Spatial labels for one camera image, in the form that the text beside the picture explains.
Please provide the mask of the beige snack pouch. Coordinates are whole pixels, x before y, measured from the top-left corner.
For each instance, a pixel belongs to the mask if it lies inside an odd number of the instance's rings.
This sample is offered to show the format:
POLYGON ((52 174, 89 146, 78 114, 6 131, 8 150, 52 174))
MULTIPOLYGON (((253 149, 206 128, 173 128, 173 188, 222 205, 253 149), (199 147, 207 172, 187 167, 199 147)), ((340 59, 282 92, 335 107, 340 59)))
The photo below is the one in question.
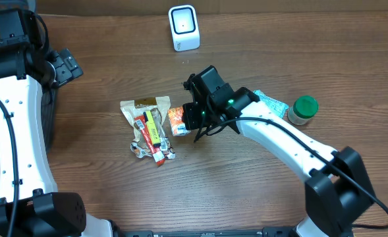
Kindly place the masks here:
POLYGON ((145 145, 145 141, 142 138, 142 134, 136 126, 135 118, 140 115, 143 115, 146 111, 150 111, 152 113, 152 117, 158 129, 158 134, 160 138, 167 137, 163 129, 163 124, 167 116, 167 111, 170 109, 170 105, 171 102, 169 96, 146 97, 143 99, 121 101, 121 111, 134 130, 133 142, 145 145))

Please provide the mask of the yellow highlighter pen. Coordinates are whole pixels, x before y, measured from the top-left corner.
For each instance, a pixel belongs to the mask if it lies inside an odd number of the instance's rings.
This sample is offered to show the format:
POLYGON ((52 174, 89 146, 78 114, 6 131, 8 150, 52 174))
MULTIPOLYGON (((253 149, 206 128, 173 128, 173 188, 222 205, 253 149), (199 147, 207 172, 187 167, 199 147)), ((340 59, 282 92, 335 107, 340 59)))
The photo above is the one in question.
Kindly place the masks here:
POLYGON ((146 125, 148 128, 148 132, 150 134, 150 139, 152 141, 153 146, 156 148, 160 148, 161 147, 161 140, 160 140, 159 133, 158 133, 157 127, 155 125, 153 116, 152 116, 152 112, 151 111, 144 112, 144 118, 146 121, 146 125))

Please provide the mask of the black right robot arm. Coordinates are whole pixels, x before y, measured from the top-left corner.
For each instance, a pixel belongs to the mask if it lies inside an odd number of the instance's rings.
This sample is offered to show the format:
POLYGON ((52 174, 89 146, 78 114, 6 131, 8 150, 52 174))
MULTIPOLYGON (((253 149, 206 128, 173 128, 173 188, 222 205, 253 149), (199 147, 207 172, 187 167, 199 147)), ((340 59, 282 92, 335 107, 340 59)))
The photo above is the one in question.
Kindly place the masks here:
POLYGON ((230 127, 264 146, 304 183, 306 217, 296 226, 272 226, 261 236, 352 236, 355 220, 374 204, 375 192, 360 154, 315 141, 272 113, 251 90, 234 91, 214 66, 183 83, 193 98, 182 120, 196 138, 230 127))

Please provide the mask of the orange small snack box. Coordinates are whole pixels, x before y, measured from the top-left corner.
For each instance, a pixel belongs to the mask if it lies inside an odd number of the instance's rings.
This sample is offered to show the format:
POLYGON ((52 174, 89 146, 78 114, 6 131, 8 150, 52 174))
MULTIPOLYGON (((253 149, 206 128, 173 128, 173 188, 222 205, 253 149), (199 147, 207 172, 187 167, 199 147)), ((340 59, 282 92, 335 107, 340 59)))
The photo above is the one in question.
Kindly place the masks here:
POLYGON ((171 125, 171 132, 174 136, 185 136, 190 133, 186 124, 182 121, 184 110, 182 107, 171 108, 167 112, 171 125))

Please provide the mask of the green lid jar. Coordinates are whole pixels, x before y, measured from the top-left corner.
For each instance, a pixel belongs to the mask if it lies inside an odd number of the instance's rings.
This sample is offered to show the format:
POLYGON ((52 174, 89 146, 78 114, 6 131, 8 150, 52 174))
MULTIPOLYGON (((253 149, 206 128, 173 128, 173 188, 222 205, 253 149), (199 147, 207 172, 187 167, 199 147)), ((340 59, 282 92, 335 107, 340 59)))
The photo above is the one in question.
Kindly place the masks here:
POLYGON ((289 108, 287 117, 295 125, 305 125, 316 115, 318 109, 317 100, 310 95, 304 95, 289 108))

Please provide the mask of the teal plastic packet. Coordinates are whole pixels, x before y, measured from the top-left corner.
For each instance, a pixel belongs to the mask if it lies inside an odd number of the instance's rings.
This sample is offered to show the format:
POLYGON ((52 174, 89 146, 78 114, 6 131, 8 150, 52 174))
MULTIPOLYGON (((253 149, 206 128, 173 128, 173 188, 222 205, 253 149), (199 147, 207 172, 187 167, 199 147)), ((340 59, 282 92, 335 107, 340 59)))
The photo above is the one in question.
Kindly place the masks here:
POLYGON ((274 113, 281 119, 285 116, 285 113, 289 108, 286 103, 267 96, 261 90, 254 90, 254 93, 259 97, 260 101, 263 101, 269 107, 269 110, 272 113, 274 113))

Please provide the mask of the red snack stick packet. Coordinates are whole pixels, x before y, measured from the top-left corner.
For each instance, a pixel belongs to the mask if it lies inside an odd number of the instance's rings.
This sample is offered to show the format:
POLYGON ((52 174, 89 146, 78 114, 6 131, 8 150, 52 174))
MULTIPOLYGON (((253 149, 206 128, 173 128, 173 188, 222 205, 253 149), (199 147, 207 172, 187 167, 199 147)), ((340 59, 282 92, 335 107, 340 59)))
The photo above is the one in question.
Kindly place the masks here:
POLYGON ((144 116, 143 115, 138 116, 135 118, 134 121, 135 121, 139 131, 142 133, 144 140, 147 144, 147 147, 150 149, 150 151, 152 153, 152 157, 154 158, 157 166, 160 167, 165 162, 165 156, 159 147, 154 146, 152 139, 151 139, 151 136, 150 136, 150 133, 149 133, 149 130, 148 130, 148 127, 146 125, 146 121, 145 121, 144 116))

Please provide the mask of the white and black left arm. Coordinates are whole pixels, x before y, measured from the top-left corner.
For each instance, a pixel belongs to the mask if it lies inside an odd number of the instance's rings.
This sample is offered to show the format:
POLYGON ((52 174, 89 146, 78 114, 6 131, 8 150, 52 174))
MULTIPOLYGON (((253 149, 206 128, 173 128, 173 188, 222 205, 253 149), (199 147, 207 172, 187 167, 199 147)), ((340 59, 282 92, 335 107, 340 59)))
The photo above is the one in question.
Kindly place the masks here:
POLYGON ((47 160, 43 95, 82 75, 68 49, 53 51, 43 19, 0 11, 0 236, 118 236, 86 212, 79 194, 60 192, 47 160))

